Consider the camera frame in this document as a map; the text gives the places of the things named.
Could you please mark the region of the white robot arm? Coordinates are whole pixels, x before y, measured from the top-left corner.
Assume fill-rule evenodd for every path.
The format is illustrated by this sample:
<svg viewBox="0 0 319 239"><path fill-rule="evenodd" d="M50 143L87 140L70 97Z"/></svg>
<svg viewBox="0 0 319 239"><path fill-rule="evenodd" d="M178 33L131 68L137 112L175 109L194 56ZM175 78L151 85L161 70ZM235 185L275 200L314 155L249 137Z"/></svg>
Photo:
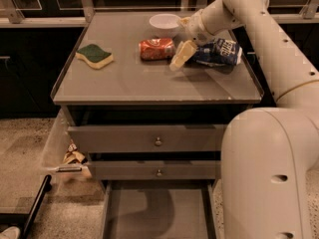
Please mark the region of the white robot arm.
<svg viewBox="0 0 319 239"><path fill-rule="evenodd" d="M247 110L221 145L224 239L313 239L306 173L319 159L319 75L268 13L269 0L216 0L193 14L170 64L223 30L244 26L273 108Z"/></svg>

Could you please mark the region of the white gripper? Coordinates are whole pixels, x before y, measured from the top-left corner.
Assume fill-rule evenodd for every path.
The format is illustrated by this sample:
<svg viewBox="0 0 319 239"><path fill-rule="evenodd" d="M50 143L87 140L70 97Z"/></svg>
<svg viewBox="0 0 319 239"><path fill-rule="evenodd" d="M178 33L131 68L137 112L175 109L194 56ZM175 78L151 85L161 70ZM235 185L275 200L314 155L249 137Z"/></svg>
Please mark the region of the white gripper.
<svg viewBox="0 0 319 239"><path fill-rule="evenodd" d="M177 24L181 28L186 28L190 40L178 44L169 65L172 71L179 70L195 54L197 45L201 46L210 42L215 32L213 14L207 9L198 10L190 18L180 18Z"/></svg>

